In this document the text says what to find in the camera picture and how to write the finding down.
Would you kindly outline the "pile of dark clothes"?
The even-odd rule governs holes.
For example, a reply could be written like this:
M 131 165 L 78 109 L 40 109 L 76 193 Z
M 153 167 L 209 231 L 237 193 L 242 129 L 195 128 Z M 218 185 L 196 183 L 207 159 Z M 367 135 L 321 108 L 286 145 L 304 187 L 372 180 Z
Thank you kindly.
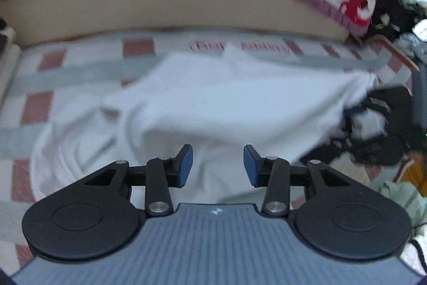
M 416 36 L 413 29 L 426 19 L 426 7 L 416 0 L 377 0 L 366 41 L 382 36 L 391 41 L 411 58 L 426 61 L 426 41 Z

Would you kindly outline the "light green garment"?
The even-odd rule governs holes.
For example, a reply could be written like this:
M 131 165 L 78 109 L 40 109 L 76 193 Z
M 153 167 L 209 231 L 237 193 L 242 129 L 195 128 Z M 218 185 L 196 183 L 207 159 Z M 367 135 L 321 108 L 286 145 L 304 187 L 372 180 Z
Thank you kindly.
M 409 182 L 384 182 L 379 192 L 400 205 L 411 219 L 413 227 L 426 224 L 426 198 Z

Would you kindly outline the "yellow garment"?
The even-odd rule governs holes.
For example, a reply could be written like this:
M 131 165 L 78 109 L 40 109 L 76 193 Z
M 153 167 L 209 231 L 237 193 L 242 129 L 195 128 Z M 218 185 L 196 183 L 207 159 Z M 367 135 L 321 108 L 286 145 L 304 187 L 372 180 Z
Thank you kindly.
M 410 153 L 402 166 L 401 182 L 411 183 L 421 194 L 426 197 L 426 170 L 424 169 L 424 155 Z

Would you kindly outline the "checkered floor rug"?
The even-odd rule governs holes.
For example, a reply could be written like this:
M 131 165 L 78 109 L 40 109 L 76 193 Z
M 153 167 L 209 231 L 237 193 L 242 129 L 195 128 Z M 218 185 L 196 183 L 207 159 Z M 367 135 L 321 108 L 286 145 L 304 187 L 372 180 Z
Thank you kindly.
M 30 153 L 44 124 L 68 100 L 102 96 L 133 83 L 171 51 L 221 54 L 232 44 L 260 58 L 306 67 L 366 70 L 387 85 L 420 95 L 425 82 L 413 59 L 383 38 L 362 46 L 290 34 L 237 31 L 117 32 L 42 44 L 11 55 L 17 67 L 1 107 L 1 269 L 17 272 L 31 260 L 21 219 L 34 201 Z

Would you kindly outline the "white long-sleeve shirt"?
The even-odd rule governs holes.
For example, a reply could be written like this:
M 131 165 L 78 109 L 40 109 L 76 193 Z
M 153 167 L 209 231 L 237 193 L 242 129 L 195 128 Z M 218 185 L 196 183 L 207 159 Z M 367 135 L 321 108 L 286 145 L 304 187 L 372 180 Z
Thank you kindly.
M 174 202 L 260 203 L 242 151 L 291 163 L 337 130 L 345 109 L 373 88 L 368 72 L 309 69 L 258 60 L 234 46 L 222 56 L 168 54 L 147 77 L 106 95 L 66 99 L 35 142 L 35 199 L 126 160 L 132 166 L 192 145 L 194 163 Z

